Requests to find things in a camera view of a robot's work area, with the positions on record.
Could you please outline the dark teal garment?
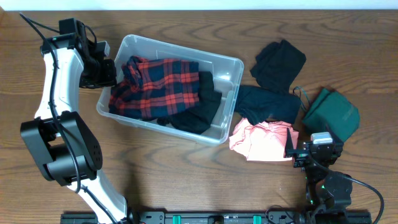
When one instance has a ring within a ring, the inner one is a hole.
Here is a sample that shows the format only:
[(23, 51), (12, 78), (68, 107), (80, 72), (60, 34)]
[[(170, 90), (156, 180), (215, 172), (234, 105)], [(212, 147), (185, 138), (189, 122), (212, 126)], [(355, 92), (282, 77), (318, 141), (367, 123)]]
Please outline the dark teal garment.
[(247, 118), (251, 125), (267, 120), (294, 124), (299, 110), (307, 108), (294, 94), (279, 94), (258, 86), (241, 85), (234, 111)]

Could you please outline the red plaid flannel shirt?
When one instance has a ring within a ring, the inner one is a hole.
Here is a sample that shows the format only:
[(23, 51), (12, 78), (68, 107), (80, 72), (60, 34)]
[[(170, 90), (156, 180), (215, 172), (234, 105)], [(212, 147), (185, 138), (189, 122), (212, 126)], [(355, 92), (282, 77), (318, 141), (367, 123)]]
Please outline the red plaid flannel shirt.
[(152, 120), (199, 105), (199, 64), (175, 58), (132, 56), (122, 65), (124, 78), (111, 88), (109, 112)]

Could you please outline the green garment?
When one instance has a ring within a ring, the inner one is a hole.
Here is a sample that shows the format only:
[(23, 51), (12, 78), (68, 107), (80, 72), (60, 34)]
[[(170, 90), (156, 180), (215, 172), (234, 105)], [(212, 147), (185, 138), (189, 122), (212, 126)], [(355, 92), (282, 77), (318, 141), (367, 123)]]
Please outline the green garment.
[(332, 131), (343, 142), (359, 128), (359, 110), (338, 91), (323, 88), (302, 123), (310, 133)]

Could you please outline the black cloth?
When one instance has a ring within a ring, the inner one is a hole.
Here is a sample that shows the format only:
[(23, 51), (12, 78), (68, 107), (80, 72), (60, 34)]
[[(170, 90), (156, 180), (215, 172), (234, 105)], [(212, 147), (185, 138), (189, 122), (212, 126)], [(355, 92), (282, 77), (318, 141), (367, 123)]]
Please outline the black cloth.
[(158, 118), (157, 124), (161, 126), (171, 124), (175, 129), (194, 134), (202, 134), (210, 128), (221, 104), (222, 93), (215, 91), (211, 72), (199, 72), (198, 74), (200, 79), (199, 105), (181, 113)]

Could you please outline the pink garment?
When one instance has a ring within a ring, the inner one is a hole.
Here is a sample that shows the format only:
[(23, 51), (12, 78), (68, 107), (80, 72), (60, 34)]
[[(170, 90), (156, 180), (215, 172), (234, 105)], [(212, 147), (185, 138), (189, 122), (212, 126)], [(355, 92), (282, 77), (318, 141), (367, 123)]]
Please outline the pink garment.
[(243, 118), (229, 137), (229, 148), (243, 155), (247, 161), (282, 162), (285, 158), (287, 134), (292, 137), (293, 146), (297, 146), (299, 132), (283, 121), (262, 122), (252, 125)]

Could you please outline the black garment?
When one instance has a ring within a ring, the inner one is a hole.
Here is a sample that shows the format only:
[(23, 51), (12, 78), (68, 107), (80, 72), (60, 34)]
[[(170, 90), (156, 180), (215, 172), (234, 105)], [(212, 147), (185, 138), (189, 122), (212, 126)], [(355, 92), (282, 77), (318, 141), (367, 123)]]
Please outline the black garment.
[(261, 50), (250, 72), (259, 86), (284, 95), (289, 93), (306, 60), (304, 53), (287, 40), (281, 40)]

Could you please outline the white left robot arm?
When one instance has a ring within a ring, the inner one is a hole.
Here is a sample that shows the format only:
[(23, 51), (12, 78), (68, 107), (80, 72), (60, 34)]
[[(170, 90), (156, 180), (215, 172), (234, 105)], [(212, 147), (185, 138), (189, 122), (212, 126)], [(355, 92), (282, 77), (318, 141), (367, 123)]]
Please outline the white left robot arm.
[(131, 55), (148, 59), (175, 57), (197, 62), (215, 76), (222, 92), (221, 108), (210, 131), (199, 136), (155, 123), (115, 116), (119, 123), (192, 139), (210, 146), (226, 141), (244, 65), (238, 58), (190, 49), (138, 35), (126, 36), (115, 59), (105, 41), (89, 40), (90, 28), (74, 19), (59, 22), (54, 37), (40, 48), (45, 61), (45, 85), (32, 121), (21, 124), (21, 137), (46, 180), (78, 193), (91, 207), (88, 214), (66, 213), (62, 223), (292, 223), (294, 213), (271, 207), (266, 212), (169, 213), (133, 210), (103, 172), (98, 140), (78, 112), (79, 91), (101, 88), (97, 110), (109, 116), (111, 87), (121, 81), (121, 64)]

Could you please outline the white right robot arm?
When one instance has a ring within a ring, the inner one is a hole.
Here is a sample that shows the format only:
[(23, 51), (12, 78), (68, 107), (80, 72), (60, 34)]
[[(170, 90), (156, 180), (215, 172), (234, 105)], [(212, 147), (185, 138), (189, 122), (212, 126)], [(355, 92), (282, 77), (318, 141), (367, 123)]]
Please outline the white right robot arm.
[(306, 198), (311, 206), (297, 219), (299, 223), (348, 223), (346, 207), (351, 205), (352, 183), (341, 172), (330, 170), (341, 155), (342, 144), (304, 142), (294, 149), (291, 140), (285, 145), (285, 157), (293, 160), (306, 177)]

